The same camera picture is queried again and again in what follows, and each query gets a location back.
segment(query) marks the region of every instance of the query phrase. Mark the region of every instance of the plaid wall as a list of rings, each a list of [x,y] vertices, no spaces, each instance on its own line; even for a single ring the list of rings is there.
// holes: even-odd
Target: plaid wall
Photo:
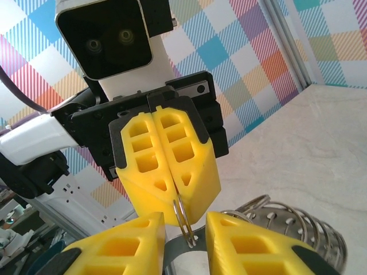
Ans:
[[[257,0],[171,0],[178,26],[163,41],[176,76],[210,71],[229,144],[299,93],[278,38]],[[86,87],[81,70],[54,24],[54,0],[0,1],[0,64],[45,108]],[[0,84],[0,123],[32,110]],[[106,181],[85,148],[64,150],[72,174],[102,206],[122,209],[127,195]]]
[[[314,83],[367,88],[367,0],[278,0]]]

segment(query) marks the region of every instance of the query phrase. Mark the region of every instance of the gripper jaw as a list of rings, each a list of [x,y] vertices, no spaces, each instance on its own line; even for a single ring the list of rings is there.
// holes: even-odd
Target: gripper jaw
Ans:
[[[189,97],[121,117],[110,133],[116,173],[139,216],[163,212],[177,226],[179,194],[192,225],[220,192],[213,144]]]
[[[211,275],[338,275],[306,243],[222,213],[207,213],[201,238]],[[151,213],[69,245],[37,275],[161,275],[165,253],[163,213]]]

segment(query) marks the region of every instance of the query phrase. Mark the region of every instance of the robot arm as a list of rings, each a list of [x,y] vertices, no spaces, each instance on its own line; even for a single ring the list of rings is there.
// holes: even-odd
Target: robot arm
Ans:
[[[127,112],[135,116],[158,114],[156,107],[168,107],[172,100],[176,104],[171,106],[173,109],[188,111],[189,99],[187,113],[196,121],[182,118],[192,140],[196,140],[197,131],[206,132],[216,157],[228,153],[211,74],[199,72],[174,78],[159,36],[173,29],[168,0],[59,1],[56,23],[84,71],[89,88],[0,137],[0,162],[6,167],[0,170],[0,177],[20,196],[69,219],[87,235],[96,233],[93,228],[98,232],[121,223],[121,219],[125,221],[98,205],[83,186],[73,184],[66,159],[58,150],[87,147],[107,179],[114,180],[118,177],[116,160],[132,154],[113,148],[116,141],[123,146],[123,141],[118,140],[121,129],[110,125],[126,119],[121,116]],[[157,132],[152,137],[160,139]],[[200,151],[199,145],[193,150]],[[187,170],[176,177],[184,185],[182,177],[189,182],[190,175]],[[153,178],[149,181],[163,186]]]

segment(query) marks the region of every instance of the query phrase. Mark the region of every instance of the white camera housing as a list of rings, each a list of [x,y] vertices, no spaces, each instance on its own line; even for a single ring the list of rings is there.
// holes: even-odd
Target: white camera housing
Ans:
[[[85,64],[83,64],[83,59],[85,60],[85,57],[82,56],[81,51],[78,51],[75,49],[75,47],[79,47],[79,44],[76,44],[77,46],[71,45],[70,41],[71,39],[67,39],[69,35],[72,34],[71,32],[77,32],[78,28],[81,28],[79,24],[73,24],[70,28],[65,28],[60,24],[59,20],[60,18],[65,15],[67,12],[79,11],[80,14],[85,14],[85,16],[90,16],[88,14],[88,11],[90,11],[91,5],[101,5],[102,3],[109,3],[117,0],[102,0],[102,1],[96,1],[96,0],[57,0],[56,1],[56,25],[59,28],[61,35],[63,36],[65,42],[70,47],[74,57],[76,58],[77,62],[79,63],[82,71],[85,73],[85,75],[93,80],[98,80],[101,87],[103,88],[105,94],[107,95],[109,100],[112,100],[115,97],[118,96],[128,96],[132,95],[134,93],[137,93],[137,91],[150,91],[155,88],[159,88],[165,85],[165,82],[174,79],[174,73],[171,67],[170,60],[167,56],[167,53],[165,51],[163,41],[161,39],[161,36],[155,36],[149,38],[147,27],[145,24],[145,18],[143,15],[143,10],[141,8],[141,4],[139,0],[129,0],[130,2],[136,2],[135,10],[137,10],[136,7],[139,7],[140,12],[140,18],[143,20],[144,30],[139,29],[141,32],[139,34],[142,34],[143,32],[146,35],[146,38],[149,42],[149,48],[151,53],[151,60],[145,65],[137,66],[136,68],[131,68],[127,70],[112,70],[113,72],[107,75],[104,75],[103,77],[90,77],[88,75],[88,70],[93,65],[88,65],[86,67]],[[111,12],[111,9],[99,9],[98,10],[100,14]],[[111,41],[114,40],[116,35],[109,36],[106,38],[105,41]],[[141,52],[141,54],[145,54],[149,49],[143,48],[144,53]],[[95,62],[94,66],[99,66],[100,63]],[[109,65],[102,66],[101,65],[101,71],[106,72],[109,69]]]

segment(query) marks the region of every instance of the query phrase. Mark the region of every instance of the white countertop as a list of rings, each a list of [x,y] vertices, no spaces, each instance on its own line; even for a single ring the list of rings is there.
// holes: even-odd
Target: white countertop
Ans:
[[[217,160],[222,192],[210,211],[262,194],[306,210],[348,246],[345,275],[367,273],[367,91],[312,85]],[[205,223],[203,217],[194,225]],[[169,238],[179,229],[168,228]],[[184,254],[177,275],[207,275],[206,253]]]

